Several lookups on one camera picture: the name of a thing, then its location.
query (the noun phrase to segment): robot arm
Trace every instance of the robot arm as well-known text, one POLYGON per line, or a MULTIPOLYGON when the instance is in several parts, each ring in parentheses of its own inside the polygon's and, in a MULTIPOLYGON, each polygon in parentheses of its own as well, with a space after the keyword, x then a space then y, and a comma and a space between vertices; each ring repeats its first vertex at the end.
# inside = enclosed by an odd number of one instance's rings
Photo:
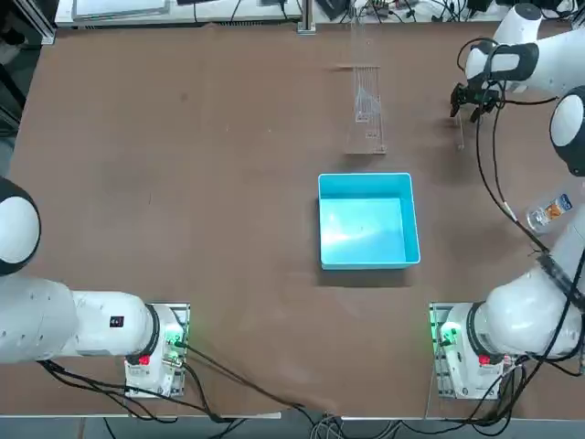
POLYGON ((515 5, 493 38, 472 46, 465 63, 467 85, 457 84, 452 94, 452 116, 463 103, 484 97, 490 112, 501 97, 500 88, 521 92, 543 91, 559 97, 550 119, 550 139, 569 172, 585 175, 585 27, 553 37, 537 39, 542 21, 540 10, 528 4, 515 5))
POLYGON ((183 349, 168 340, 186 341, 171 306, 16 273, 34 256, 40 232, 32 198, 0 177, 0 363, 125 356, 128 385, 170 396, 183 349))
MULTIPOLYGON (((513 7, 493 40, 487 38, 472 47, 464 69, 467 85, 458 84, 452 102, 463 103, 457 101, 457 96, 479 96, 481 100, 489 93, 499 99, 501 87, 514 92, 531 88, 559 96, 551 115, 550 139, 569 171, 582 175, 585 58, 581 52, 585 28, 537 39, 540 22, 540 11, 534 6, 513 7)), ((457 107, 453 106, 453 110, 456 112, 457 107)), ((578 211, 550 255, 541 257, 532 270, 495 288, 485 302, 452 308, 439 339, 456 397, 482 398, 502 373, 506 355, 544 353, 567 301, 556 276, 563 273, 565 280, 572 279, 584 247, 585 207, 578 211)), ((585 291, 583 277, 578 289, 585 291)), ((550 357, 562 356, 577 346, 583 311, 585 307, 570 307, 550 357)))

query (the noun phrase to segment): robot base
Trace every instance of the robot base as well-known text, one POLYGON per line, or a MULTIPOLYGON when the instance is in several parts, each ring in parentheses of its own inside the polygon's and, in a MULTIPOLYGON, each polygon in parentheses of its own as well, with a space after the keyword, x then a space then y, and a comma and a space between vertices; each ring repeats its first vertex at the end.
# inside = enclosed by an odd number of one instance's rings
MULTIPOLYGON (((429 305, 437 390, 442 397, 481 400, 504 370, 503 361, 481 364, 469 345, 466 320, 471 306, 469 303, 429 305)), ((496 400, 498 388, 494 387, 485 399, 496 400)))
MULTIPOLYGON (((160 331, 153 355, 140 358, 139 364, 124 361, 126 385, 163 394, 183 396, 185 370, 181 368, 186 349, 173 345, 174 340, 187 342, 189 334, 189 304, 151 304, 158 314, 160 331)), ((127 391, 133 398, 156 398, 139 391, 127 391)))

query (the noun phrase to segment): blue plastic bin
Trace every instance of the blue plastic bin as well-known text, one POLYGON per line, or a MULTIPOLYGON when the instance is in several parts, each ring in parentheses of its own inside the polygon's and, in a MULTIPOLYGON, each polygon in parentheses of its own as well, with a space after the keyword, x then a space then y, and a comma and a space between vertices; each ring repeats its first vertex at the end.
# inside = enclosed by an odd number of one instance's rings
POLYGON ((406 268, 420 261, 407 173, 319 176, 324 270, 406 268))

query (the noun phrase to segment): water bottle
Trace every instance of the water bottle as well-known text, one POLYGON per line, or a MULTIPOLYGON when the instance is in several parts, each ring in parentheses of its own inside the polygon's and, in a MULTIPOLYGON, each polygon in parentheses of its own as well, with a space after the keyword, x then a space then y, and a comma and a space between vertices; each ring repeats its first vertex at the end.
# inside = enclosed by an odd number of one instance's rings
POLYGON ((528 227, 538 235, 564 227, 584 203, 585 178, 572 178, 526 211, 528 227))

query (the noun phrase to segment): brown table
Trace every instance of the brown table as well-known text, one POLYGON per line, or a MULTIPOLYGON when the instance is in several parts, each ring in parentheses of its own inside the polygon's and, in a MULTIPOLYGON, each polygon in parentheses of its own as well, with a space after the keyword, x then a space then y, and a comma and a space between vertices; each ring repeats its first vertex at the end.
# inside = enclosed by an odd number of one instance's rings
MULTIPOLYGON (((192 344, 310 407, 422 416, 429 302, 485 298, 533 263, 526 238, 485 193, 473 130, 466 127, 467 146, 457 151, 448 117, 450 92, 463 78, 459 47, 494 30, 372 28, 388 143, 388 154, 376 157, 343 154, 352 89, 350 73, 335 69, 348 60, 341 27, 314 37, 292 27, 60 34, 40 57, 11 173, 43 219, 26 272, 74 289, 189 301, 192 344), (320 269, 317 176, 351 171, 412 174, 418 266, 320 269)), ((501 118, 501 180, 518 209, 568 174, 548 140, 551 112, 508 106, 501 118)), ((488 136, 483 147, 487 154, 488 136)), ((120 359, 62 363, 123 379, 120 359)), ((281 408, 197 370, 223 413, 281 408)), ((0 376, 2 413, 119 410, 99 395, 60 388, 35 364, 2 366, 0 376)), ((543 370, 515 416, 583 418, 584 391, 585 382, 543 370)), ((197 401, 191 389, 188 399, 197 401)), ((430 415, 466 415, 470 407, 433 396, 430 415)), ((166 403, 156 409, 193 413, 166 403)))

